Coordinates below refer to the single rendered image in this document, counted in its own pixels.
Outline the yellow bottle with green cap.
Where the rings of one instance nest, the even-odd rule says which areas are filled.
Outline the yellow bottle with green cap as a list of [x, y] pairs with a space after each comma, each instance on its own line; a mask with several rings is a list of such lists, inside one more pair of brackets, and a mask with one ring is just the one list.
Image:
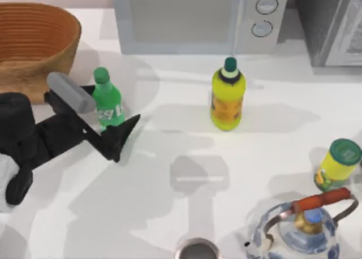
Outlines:
[[223, 130], [235, 129], [242, 118], [246, 79], [235, 57], [227, 57], [212, 77], [210, 117]]

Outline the round microwave knob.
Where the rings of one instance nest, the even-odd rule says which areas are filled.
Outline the round microwave knob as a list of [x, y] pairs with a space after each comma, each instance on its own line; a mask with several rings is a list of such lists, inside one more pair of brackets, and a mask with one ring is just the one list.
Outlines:
[[272, 14], [278, 8], [278, 0], [258, 0], [256, 11], [261, 15]]
[[254, 23], [251, 27], [251, 33], [258, 38], [267, 37], [273, 31], [273, 25], [267, 20]]

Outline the metal cup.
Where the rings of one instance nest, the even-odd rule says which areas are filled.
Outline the metal cup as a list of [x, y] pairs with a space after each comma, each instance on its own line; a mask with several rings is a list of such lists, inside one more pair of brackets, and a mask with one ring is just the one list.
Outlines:
[[205, 238], [189, 238], [177, 246], [174, 259], [222, 259], [222, 257], [212, 241]]

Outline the brown woven basket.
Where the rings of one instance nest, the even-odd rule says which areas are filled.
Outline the brown woven basket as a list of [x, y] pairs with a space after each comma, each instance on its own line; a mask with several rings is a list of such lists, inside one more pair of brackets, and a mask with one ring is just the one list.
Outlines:
[[44, 103], [49, 73], [69, 74], [81, 37], [70, 12], [34, 2], [0, 2], [0, 93]]

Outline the pale grey rounded box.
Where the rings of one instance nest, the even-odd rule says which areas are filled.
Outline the pale grey rounded box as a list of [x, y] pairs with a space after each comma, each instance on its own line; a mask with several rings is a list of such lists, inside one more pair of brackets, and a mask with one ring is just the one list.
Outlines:
[[50, 89], [77, 114], [95, 111], [96, 102], [92, 95], [77, 85], [68, 75], [61, 72], [51, 72], [48, 74], [47, 83]]

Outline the blue and white teapot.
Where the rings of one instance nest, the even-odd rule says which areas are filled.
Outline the blue and white teapot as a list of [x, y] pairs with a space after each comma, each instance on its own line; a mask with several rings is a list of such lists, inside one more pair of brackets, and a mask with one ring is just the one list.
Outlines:
[[338, 222], [359, 206], [345, 187], [285, 202], [263, 214], [244, 244], [247, 259], [340, 259]]

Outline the yellow can with green lid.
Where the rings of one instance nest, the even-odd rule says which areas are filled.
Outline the yellow can with green lid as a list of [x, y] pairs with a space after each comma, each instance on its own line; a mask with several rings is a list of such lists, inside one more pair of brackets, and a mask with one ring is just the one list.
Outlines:
[[323, 192], [344, 186], [361, 160], [362, 149], [357, 143], [346, 138], [334, 140], [314, 174], [315, 185]]

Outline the pale microwave oven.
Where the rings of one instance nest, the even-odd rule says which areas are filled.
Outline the pale microwave oven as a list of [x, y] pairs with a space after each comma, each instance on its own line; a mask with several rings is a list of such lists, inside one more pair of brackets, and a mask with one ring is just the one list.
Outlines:
[[[278, 0], [269, 15], [256, 11], [258, 0], [244, 0], [237, 54], [269, 54], [277, 44], [288, 0]], [[232, 55], [239, 0], [113, 0], [123, 54]], [[273, 31], [251, 33], [267, 20]]]

